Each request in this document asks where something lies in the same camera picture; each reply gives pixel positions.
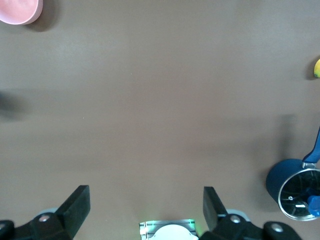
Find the yellow object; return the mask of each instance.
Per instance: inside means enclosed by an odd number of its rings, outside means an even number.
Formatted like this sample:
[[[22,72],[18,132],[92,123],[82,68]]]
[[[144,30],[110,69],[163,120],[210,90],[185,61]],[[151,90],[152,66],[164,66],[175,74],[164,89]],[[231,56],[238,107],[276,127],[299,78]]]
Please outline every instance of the yellow object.
[[[314,65],[314,76],[320,78],[320,59]]]

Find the blue pot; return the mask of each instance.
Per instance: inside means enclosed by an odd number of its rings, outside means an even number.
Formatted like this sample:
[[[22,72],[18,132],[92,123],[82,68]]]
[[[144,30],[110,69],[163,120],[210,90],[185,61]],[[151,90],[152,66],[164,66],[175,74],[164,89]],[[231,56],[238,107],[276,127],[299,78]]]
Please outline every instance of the blue pot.
[[[266,178],[266,189],[289,218],[310,221],[320,217],[320,138],[303,160],[286,159],[274,165]]]

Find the pot handle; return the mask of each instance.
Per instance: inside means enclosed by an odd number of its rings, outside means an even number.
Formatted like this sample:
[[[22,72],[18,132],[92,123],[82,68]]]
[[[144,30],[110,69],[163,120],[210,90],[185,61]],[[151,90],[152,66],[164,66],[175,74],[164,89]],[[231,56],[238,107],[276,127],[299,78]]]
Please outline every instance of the pot handle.
[[[308,153],[304,158],[303,162],[306,164],[316,164],[320,159],[320,128],[318,130],[318,135],[316,136],[315,144],[310,153]]]

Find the blue handle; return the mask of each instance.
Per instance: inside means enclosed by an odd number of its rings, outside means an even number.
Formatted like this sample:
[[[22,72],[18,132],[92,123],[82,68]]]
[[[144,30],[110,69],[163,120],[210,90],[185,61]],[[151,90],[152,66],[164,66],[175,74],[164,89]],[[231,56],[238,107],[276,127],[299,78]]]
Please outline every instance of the blue handle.
[[[320,217],[320,196],[310,196],[308,198],[308,210],[312,215]]]
[[[316,136],[315,144],[312,151],[303,158],[303,162],[307,164],[316,164],[320,159],[320,128]]]

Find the white object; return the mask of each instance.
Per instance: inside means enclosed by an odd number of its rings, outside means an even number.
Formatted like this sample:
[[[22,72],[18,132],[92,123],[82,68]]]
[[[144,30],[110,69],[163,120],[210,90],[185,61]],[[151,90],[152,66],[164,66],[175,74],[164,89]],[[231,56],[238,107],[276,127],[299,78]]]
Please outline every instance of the white object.
[[[239,215],[239,216],[243,217],[247,222],[251,222],[250,218],[243,211],[239,211],[237,209],[227,209],[226,211],[228,214]]]
[[[0,0],[0,20],[6,24],[26,25],[41,14],[43,0]]]
[[[155,232],[153,237],[149,238],[149,240],[198,240],[199,238],[195,235],[192,235],[191,232],[188,231],[183,226],[170,224],[161,227],[159,230]]]
[[[37,216],[40,215],[40,214],[45,214],[45,213],[53,213],[54,214],[57,210],[58,210],[57,207],[47,208],[47,209],[44,209],[41,212],[39,212],[37,214]]]

